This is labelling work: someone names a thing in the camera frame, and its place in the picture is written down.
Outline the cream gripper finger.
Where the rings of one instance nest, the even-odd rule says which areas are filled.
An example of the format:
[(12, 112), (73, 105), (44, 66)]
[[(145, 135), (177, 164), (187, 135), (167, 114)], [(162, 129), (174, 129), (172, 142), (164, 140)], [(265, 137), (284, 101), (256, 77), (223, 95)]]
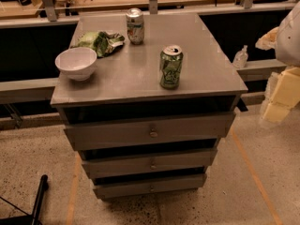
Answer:
[(262, 105), (262, 119), (271, 123), (280, 123), (291, 110), (276, 104), (264, 103)]
[(286, 108), (293, 108), (300, 102), (299, 67), (286, 69), (279, 74), (271, 102)]

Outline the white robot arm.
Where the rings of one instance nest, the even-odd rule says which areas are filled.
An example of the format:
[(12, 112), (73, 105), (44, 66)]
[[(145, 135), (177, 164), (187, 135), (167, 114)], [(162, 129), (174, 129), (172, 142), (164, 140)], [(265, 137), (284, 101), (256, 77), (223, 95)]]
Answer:
[(261, 50), (274, 49), (276, 59), (287, 66), (270, 78), (262, 104), (262, 120), (278, 124), (300, 102), (300, 2), (280, 25), (263, 35), (255, 44)]

